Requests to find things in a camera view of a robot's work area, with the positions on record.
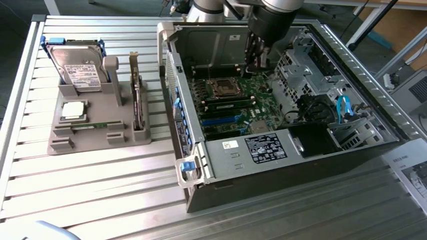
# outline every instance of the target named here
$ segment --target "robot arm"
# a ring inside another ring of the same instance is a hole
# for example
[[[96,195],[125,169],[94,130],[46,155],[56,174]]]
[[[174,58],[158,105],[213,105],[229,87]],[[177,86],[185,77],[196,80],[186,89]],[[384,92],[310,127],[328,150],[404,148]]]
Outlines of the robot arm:
[[[266,55],[273,43],[286,35],[297,9],[304,0],[236,0],[250,5],[248,36],[244,49],[244,71],[246,73],[269,70]]]

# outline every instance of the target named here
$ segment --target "barcode sticker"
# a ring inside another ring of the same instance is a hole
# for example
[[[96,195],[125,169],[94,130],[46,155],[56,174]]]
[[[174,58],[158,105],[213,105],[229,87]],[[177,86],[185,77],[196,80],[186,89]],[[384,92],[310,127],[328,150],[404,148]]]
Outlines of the barcode sticker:
[[[101,86],[94,65],[64,65],[64,67],[76,88],[94,88]]]

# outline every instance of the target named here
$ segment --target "floor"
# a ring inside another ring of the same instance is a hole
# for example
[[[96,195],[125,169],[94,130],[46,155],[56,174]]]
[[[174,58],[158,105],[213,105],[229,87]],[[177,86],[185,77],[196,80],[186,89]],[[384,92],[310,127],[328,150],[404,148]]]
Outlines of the floor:
[[[161,10],[160,0],[96,0],[94,4],[88,4],[86,0],[56,0],[56,4],[61,15],[157,16]],[[297,18],[317,19],[321,23],[328,24],[336,34],[340,35],[353,19],[352,10],[353,8],[348,6],[325,5],[321,11],[317,4],[304,4]],[[0,36],[5,36],[0,37],[0,124],[33,14],[49,14],[42,0],[0,0]],[[343,35],[344,42],[349,39],[360,24],[361,21],[356,19]],[[355,55],[371,73],[375,73],[393,57],[395,52],[365,38],[355,50]],[[404,79],[412,72],[411,69],[403,69],[400,78]]]

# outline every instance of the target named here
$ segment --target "blue cable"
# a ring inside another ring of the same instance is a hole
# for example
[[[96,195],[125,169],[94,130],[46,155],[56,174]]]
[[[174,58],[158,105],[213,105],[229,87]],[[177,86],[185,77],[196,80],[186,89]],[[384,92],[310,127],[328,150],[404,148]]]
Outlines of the blue cable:
[[[341,123],[341,101],[344,100],[345,103],[345,113],[349,113],[349,115],[353,115],[352,111],[352,105],[349,103],[349,98],[347,95],[339,96],[336,101],[336,113],[337,113],[337,123]]]

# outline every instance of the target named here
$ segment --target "hard drive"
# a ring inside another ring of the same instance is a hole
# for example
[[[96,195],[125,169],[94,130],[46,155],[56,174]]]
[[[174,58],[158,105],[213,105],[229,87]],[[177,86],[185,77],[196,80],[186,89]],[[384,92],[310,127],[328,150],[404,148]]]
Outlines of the hard drive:
[[[53,61],[61,84],[73,85],[77,92],[101,90],[101,83],[109,82],[102,67],[105,50],[101,40],[50,38],[45,42],[42,37],[41,47]]]

